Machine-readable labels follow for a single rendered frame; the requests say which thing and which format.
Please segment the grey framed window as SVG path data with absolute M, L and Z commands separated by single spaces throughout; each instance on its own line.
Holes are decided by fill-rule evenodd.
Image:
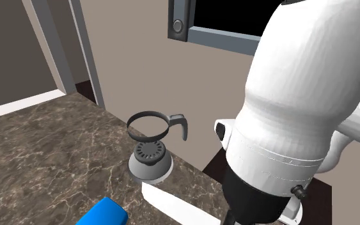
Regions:
M 283 0 L 168 0 L 168 38 L 254 55 Z

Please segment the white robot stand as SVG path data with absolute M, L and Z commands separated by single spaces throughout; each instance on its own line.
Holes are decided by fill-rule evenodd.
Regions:
M 141 192 L 149 204 L 181 225 L 221 225 L 218 218 L 153 185 L 143 182 Z

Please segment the blue rounded box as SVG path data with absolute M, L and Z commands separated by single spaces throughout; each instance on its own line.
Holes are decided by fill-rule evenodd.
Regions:
M 96 203 L 75 225 L 126 225 L 128 213 L 112 199 L 105 197 Z

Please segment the grey door frame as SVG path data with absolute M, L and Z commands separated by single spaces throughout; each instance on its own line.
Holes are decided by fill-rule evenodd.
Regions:
M 69 94 L 76 91 L 75 81 L 70 63 L 67 60 L 69 52 L 64 48 L 57 29 L 58 21 L 51 12 L 51 2 L 52 0 L 22 0 L 54 82 L 60 92 Z M 79 44 L 78 58 L 82 60 L 81 65 L 85 67 L 90 79 L 96 104 L 104 109 L 105 102 L 86 29 L 81 1 L 63 0 L 63 4 L 68 6 L 67 18 L 70 25 L 74 27 L 73 38 L 75 43 Z

